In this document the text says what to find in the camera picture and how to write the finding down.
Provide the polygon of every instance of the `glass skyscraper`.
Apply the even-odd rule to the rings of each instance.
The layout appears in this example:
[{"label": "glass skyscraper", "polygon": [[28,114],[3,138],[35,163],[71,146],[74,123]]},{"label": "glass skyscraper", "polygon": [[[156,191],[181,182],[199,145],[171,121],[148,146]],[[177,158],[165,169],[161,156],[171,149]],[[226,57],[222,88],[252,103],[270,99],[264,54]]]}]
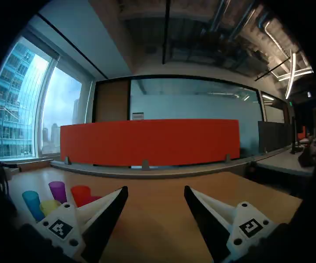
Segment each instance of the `glass skyscraper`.
[{"label": "glass skyscraper", "polygon": [[0,73],[0,159],[35,156],[36,104],[49,63],[33,47],[21,38]]}]

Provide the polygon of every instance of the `table surface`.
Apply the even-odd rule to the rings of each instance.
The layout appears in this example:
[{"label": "table surface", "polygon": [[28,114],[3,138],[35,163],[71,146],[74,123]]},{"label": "table surface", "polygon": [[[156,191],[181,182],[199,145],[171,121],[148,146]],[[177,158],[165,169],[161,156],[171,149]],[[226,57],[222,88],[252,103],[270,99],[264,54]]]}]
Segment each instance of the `table surface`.
[{"label": "table surface", "polygon": [[298,162],[298,157],[302,152],[291,154],[291,149],[271,157],[257,161],[259,167],[272,169],[279,172],[294,174],[298,176],[312,176],[314,167],[302,167]]},{"label": "table surface", "polygon": [[230,172],[178,179],[116,179],[43,168],[15,175],[10,184],[19,222],[33,221],[22,193],[34,190],[40,199],[53,199],[48,183],[63,181],[70,188],[88,185],[92,195],[105,196],[128,186],[129,197],[101,262],[212,262],[207,246],[184,198],[192,188],[236,206],[248,201],[276,223],[289,222],[301,199],[249,181]]}]

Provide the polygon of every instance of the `glass window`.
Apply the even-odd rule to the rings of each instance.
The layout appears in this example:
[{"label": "glass window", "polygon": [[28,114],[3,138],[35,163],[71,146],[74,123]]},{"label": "glass window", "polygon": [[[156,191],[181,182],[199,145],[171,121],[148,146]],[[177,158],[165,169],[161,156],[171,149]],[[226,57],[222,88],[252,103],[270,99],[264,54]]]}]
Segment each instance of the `glass window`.
[{"label": "glass window", "polygon": [[82,83],[56,67],[42,113],[42,154],[60,152],[60,127],[76,124]]},{"label": "glass window", "polygon": [[289,123],[288,107],[286,102],[264,92],[261,93],[266,114],[266,121]]},{"label": "glass window", "polygon": [[257,92],[237,85],[184,78],[132,80],[130,119],[232,119],[239,121],[240,156],[259,154]]},{"label": "glass window", "polygon": [[1,72],[0,79],[6,82],[11,82],[13,77],[13,72],[11,72],[8,68],[4,68]]},{"label": "glass window", "polygon": [[20,59],[18,57],[16,57],[14,54],[11,54],[10,57],[7,60],[7,64],[9,66],[12,66],[14,68],[18,67],[19,63],[20,63]]},{"label": "glass window", "polygon": [[31,134],[34,134],[36,101],[51,60],[23,37],[6,59],[0,74],[1,159],[35,156]]}]

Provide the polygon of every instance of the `red divider panel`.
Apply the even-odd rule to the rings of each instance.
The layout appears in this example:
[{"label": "red divider panel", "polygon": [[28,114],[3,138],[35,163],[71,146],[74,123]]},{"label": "red divider panel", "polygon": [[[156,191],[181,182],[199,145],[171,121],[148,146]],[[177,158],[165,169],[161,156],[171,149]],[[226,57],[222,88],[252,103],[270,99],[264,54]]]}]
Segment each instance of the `red divider panel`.
[{"label": "red divider panel", "polygon": [[303,132],[297,134],[298,140],[304,139],[306,137],[305,126],[303,126]]},{"label": "red divider panel", "polygon": [[239,158],[238,120],[108,121],[61,127],[61,158],[107,166],[168,166]]}]

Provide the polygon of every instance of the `plastic cup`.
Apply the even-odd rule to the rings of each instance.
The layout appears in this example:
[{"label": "plastic cup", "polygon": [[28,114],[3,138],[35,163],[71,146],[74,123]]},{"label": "plastic cup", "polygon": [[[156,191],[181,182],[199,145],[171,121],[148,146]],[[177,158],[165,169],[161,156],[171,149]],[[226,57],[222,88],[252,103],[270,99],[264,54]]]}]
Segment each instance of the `plastic cup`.
[{"label": "plastic cup", "polygon": [[63,182],[53,181],[49,183],[49,187],[55,200],[59,201],[61,204],[67,202],[66,186]]},{"label": "plastic cup", "polygon": [[43,220],[45,216],[40,210],[40,199],[38,193],[35,191],[25,191],[22,194],[22,197],[35,220]]},{"label": "plastic cup", "polygon": [[83,206],[84,201],[91,197],[91,189],[86,185],[76,185],[70,191],[77,207]]},{"label": "plastic cup", "polygon": [[99,200],[100,198],[102,198],[102,196],[89,196],[88,198],[84,199],[81,206],[87,205],[93,201]]},{"label": "plastic cup", "polygon": [[52,211],[56,210],[61,203],[57,200],[46,200],[40,203],[40,210],[45,216],[48,216]]}]

